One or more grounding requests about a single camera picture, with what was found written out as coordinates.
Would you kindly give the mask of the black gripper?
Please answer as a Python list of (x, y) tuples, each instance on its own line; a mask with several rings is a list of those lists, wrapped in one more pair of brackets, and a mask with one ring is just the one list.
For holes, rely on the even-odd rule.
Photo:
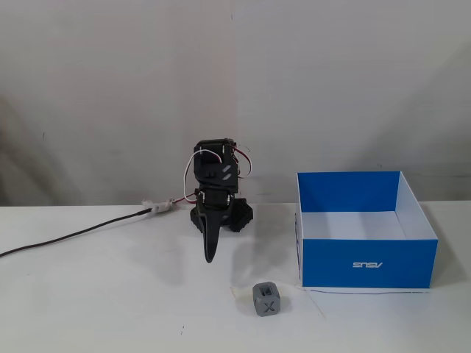
[(222, 221), (229, 218), (234, 195), (225, 188), (203, 188), (196, 197), (196, 214), (200, 217), (207, 263), (216, 254)]

